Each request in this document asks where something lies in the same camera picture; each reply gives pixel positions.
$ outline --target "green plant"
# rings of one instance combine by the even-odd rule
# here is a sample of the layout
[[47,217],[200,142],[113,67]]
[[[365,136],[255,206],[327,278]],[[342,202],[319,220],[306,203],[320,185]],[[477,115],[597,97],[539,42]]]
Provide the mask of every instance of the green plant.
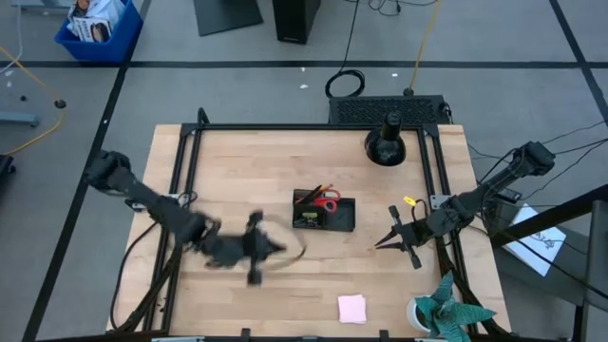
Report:
[[441,334],[449,342],[470,342],[461,326],[492,318],[494,313],[476,305],[458,303],[452,296],[454,275],[448,272],[431,296],[416,297],[416,305],[425,317],[430,337]]

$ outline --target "yellow label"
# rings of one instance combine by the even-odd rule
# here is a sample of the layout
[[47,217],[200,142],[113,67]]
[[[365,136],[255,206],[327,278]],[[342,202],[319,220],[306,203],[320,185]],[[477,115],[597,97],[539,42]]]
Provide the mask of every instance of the yellow label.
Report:
[[416,206],[416,200],[415,200],[415,199],[413,199],[413,198],[411,198],[411,197],[409,197],[409,196],[405,196],[405,197],[403,198],[403,200],[404,200],[404,201],[405,201],[407,204],[409,204],[409,205],[411,205],[411,206]]

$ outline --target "gray floor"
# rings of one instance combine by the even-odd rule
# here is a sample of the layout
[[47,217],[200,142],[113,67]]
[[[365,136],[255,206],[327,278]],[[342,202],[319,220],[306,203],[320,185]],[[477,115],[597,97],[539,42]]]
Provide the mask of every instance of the gray floor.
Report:
[[[16,51],[15,9],[0,1],[0,42]],[[137,61],[273,61],[341,60],[353,4],[326,0],[314,22],[309,44],[295,46],[275,39],[270,0],[258,0],[265,23],[198,37],[192,3],[152,2],[133,59]],[[602,0],[560,1],[588,61],[608,61]],[[413,60],[432,7],[404,6],[387,18],[360,7],[352,39],[351,60]],[[61,15],[24,12],[25,61],[69,61],[53,41]],[[548,1],[445,0],[428,41],[425,60],[573,62]],[[17,154],[18,173],[0,198],[0,338],[21,339],[48,262],[66,219],[78,179],[116,78],[114,68],[35,68],[68,103],[62,128],[43,142]],[[409,68],[362,68],[366,95],[397,95]],[[104,148],[127,154],[141,175],[156,124],[193,121],[204,106],[215,123],[324,123],[329,104],[324,85],[332,67],[293,68],[130,68],[104,140]],[[593,70],[608,91],[608,70]],[[335,93],[355,84],[340,80]],[[38,128],[0,125],[0,151],[11,149],[53,125],[52,101],[19,70],[0,75],[0,110],[37,113]],[[468,140],[485,153],[502,155],[528,140],[547,140],[562,132],[602,120],[578,69],[423,68],[416,92],[443,94]],[[19,97],[26,95],[27,102]],[[552,143],[554,151],[606,137],[593,130]],[[552,175],[581,155],[560,155]],[[531,198],[529,203],[568,200],[606,182],[608,150],[591,152],[570,172]],[[475,160],[481,176],[492,161]],[[525,195],[549,178],[522,180]],[[122,257],[132,214],[119,200],[89,191],[77,221],[64,267],[49,303],[39,338],[101,333]],[[565,224],[584,234],[588,218]],[[525,336],[556,338],[571,333],[574,307],[504,277],[503,291],[513,330]],[[591,333],[600,340],[605,313],[594,313]]]

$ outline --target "black box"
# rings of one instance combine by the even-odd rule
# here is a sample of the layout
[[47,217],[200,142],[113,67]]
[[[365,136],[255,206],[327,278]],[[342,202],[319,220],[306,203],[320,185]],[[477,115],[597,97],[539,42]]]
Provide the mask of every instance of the black box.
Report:
[[[305,197],[312,190],[295,189],[292,204],[294,214],[292,226],[294,228],[317,229],[335,232],[352,232],[354,230],[354,199],[340,199],[335,213],[326,211],[323,207],[312,204],[296,204],[297,199]],[[314,226],[302,223],[302,215],[316,215],[317,224]]]
[[273,0],[276,39],[306,44],[321,0]]

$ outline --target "wooden table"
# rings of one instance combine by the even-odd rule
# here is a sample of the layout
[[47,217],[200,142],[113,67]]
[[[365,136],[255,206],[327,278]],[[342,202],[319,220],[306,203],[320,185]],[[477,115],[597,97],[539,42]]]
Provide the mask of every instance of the wooden table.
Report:
[[[179,125],[156,128],[143,181],[161,193],[169,188],[179,132]],[[474,188],[463,128],[440,126],[440,132],[452,193]],[[407,322],[406,305],[414,296],[432,293],[438,284],[433,241],[417,249],[423,264],[419,270],[413,270],[406,254],[373,248],[392,225],[389,205],[396,204],[402,220],[408,222],[411,216],[403,196],[427,198],[417,137],[403,132],[406,161],[382,167],[366,157],[366,135],[365,131],[203,133],[194,185],[199,199],[192,209],[221,218],[221,232],[241,234],[249,213],[258,208],[290,220],[293,189],[319,183],[333,183],[343,197],[356,198],[356,228],[353,233],[299,230],[308,243],[307,254],[287,269],[264,274],[259,288],[247,287],[244,263],[229,271],[211,271],[204,267],[204,256],[183,254],[171,334],[239,335],[242,328],[250,328],[257,336],[373,337],[379,330],[389,330],[393,337],[421,335]],[[427,146],[433,156],[430,141]],[[189,151],[187,146],[180,191]],[[439,192],[435,160],[430,159]],[[150,222],[147,214],[135,215],[129,244]],[[479,221],[473,224],[482,227]],[[290,248],[269,264],[299,252],[292,232],[270,223],[265,229]],[[118,322],[126,319],[150,285],[159,235],[156,229],[140,242],[126,263],[116,305]],[[509,330],[489,239],[469,229],[461,233],[461,241],[473,293],[498,313],[496,321]],[[367,300],[367,324],[340,324],[337,297],[356,294]],[[160,326],[163,301],[161,294],[155,327]]]

